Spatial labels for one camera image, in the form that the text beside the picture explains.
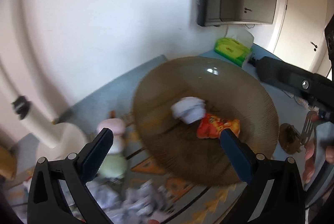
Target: green tissue box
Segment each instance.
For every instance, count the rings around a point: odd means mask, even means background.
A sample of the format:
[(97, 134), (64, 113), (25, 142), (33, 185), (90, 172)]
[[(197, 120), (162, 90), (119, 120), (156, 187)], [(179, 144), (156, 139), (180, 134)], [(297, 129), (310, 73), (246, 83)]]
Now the green tissue box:
[(220, 38), (214, 45), (214, 51), (239, 67), (248, 58), (251, 50), (233, 38)]

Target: finger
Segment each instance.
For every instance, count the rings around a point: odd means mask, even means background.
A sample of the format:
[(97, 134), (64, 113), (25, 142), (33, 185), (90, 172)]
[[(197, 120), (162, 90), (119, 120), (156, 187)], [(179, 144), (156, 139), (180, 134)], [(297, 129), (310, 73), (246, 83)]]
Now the finger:
[(326, 161), (330, 164), (334, 164), (334, 147), (328, 146), (325, 152)]
[(314, 139), (310, 140), (309, 142), (305, 144), (305, 149), (306, 149), (306, 152), (305, 152), (304, 159), (308, 160), (314, 154)]
[(313, 159), (310, 158), (306, 160), (305, 162), (305, 170), (303, 172), (302, 178), (305, 181), (305, 183), (308, 183), (311, 180), (311, 177), (314, 174), (314, 162)]
[(150, 220), (147, 222), (147, 224), (160, 224), (160, 222), (159, 222), (159, 221), (156, 221), (156, 220), (154, 220), (154, 219), (150, 219)]

